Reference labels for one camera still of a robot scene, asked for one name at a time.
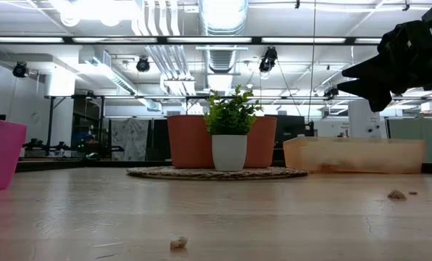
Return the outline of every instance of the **beige bin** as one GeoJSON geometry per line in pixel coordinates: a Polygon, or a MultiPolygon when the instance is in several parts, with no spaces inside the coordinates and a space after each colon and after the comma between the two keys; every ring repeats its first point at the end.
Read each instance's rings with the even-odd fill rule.
{"type": "Polygon", "coordinates": [[[424,141],[298,137],[283,151],[287,167],[316,173],[420,173],[424,141]]]}

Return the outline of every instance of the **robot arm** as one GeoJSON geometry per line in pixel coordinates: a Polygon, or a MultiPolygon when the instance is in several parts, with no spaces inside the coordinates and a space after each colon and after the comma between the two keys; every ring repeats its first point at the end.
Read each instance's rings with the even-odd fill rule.
{"type": "Polygon", "coordinates": [[[342,72],[356,78],[337,85],[338,90],[369,101],[373,112],[391,102],[391,94],[408,88],[432,90],[432,8],[423,20],[405,22],[383,35],[378,55],[342,72]]]}

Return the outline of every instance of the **pink bin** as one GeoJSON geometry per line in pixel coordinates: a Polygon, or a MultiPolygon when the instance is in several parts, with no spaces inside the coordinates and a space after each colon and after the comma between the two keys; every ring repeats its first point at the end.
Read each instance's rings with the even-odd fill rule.
{"type": "Polygon", "coordinates": [[[12,183],[25,139],[26,126],[0,120],[0,189],[12,183]]]}

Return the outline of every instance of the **debris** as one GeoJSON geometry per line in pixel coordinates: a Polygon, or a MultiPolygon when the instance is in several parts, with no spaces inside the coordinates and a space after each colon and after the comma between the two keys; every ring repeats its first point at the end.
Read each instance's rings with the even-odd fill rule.
{"type": "Polygon", "coordinates": [[[94,246],[94,248],[115,246],[117,244],[124,244],[124,242],[117,242],[117,243],[111,243],[111,244],[105,244],[105,245],[98,245],[98,246],[94,246]]]}
{"type": "Polygon", "coordinates": [[[406,200],[406,196],[396,189],[392,190],[387,197],[389,199],[406,200]]]}
{"type": "Polygon", "coordinates": [[[178,240],[171,241],[170,248],[171,249],[182,249],[186,248],[188,239],[186,237],[181,236],[178,240]]]}

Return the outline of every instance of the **green plant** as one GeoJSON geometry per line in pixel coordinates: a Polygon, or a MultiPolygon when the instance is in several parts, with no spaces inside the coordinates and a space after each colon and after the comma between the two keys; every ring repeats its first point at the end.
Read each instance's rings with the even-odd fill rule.
{"type": "Polygon", "coordinates": [[[211,90],[212,95],[208,98],[209,113],[204,115],[209,134],[246,135],[250,132],[257,120],[254,113],[262,110],[262,107],[258,100],[254,104],[245,104],[249,100],[248,97],[253,96],[253,92],[241,94],[240,87],[241,85],[236,86],[236,93],[229,101],[221,99],[216,91],[211,90]]]}

